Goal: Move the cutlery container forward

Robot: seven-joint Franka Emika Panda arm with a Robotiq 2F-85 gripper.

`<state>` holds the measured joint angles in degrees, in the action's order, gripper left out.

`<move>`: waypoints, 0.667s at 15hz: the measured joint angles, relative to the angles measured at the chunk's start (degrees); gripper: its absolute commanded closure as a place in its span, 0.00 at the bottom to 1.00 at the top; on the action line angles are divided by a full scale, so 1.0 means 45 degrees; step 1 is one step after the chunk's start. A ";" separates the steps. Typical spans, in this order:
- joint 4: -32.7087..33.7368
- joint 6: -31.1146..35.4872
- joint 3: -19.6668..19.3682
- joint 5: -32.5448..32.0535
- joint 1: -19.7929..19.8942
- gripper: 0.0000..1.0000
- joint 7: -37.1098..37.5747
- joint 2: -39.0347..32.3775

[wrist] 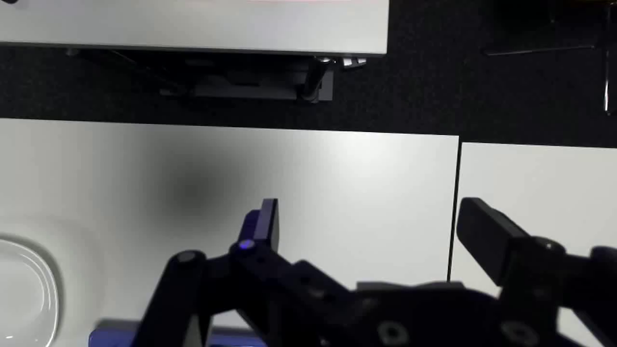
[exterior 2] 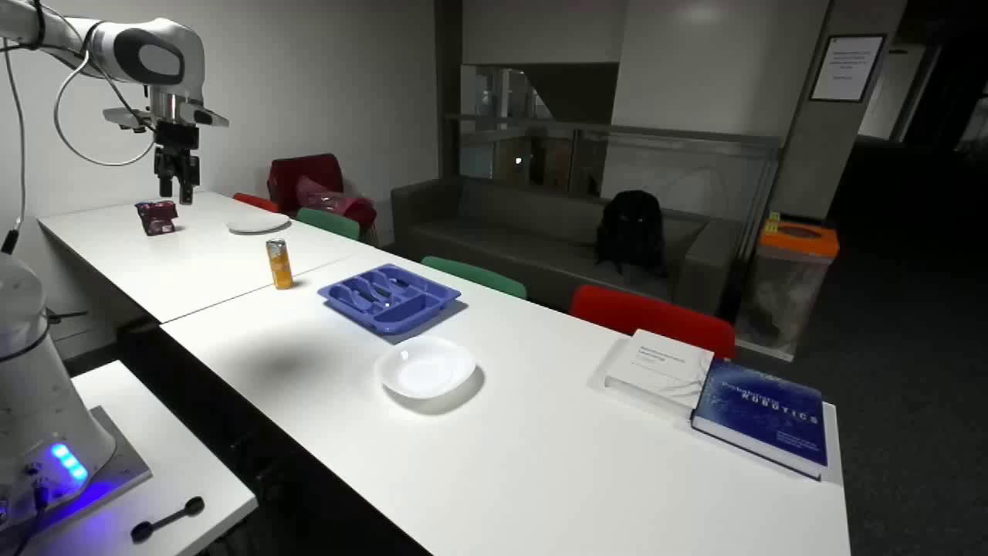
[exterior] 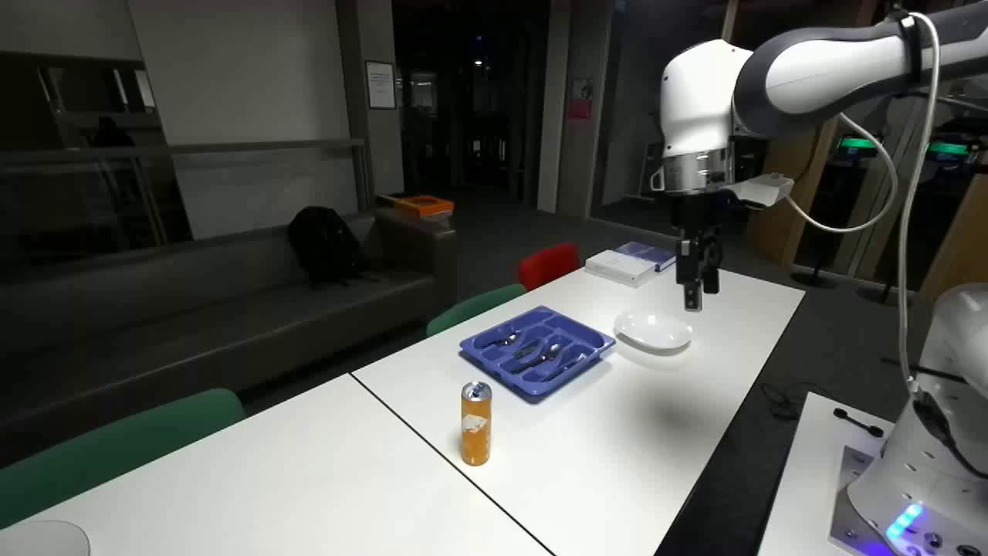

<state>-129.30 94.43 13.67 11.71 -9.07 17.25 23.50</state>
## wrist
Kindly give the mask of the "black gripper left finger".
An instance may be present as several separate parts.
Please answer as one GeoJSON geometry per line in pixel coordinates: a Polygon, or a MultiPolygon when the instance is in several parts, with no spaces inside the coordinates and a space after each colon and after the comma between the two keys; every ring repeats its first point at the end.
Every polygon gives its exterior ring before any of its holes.
{"type": "Polygon", "coordinates": [[[266,347],[359,347],[355,295],[278,250],[278,200],[245,216],[224,256],[174,254],[131,347],[206,347],[216,314],[237,310],[266,347]]]}

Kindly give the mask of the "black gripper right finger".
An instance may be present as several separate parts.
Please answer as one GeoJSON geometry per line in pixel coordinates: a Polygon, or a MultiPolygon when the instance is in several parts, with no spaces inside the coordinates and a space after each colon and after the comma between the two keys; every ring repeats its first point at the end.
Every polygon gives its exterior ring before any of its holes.
{"type": "Polygon", "coordinates": [[[569,254],[478,196],[459,204],[457,239],[499,287],[496,335],[505,347],[582,347],[557,327],[569,308],[604,347],[617,347],[617,248],[569,254]]]}

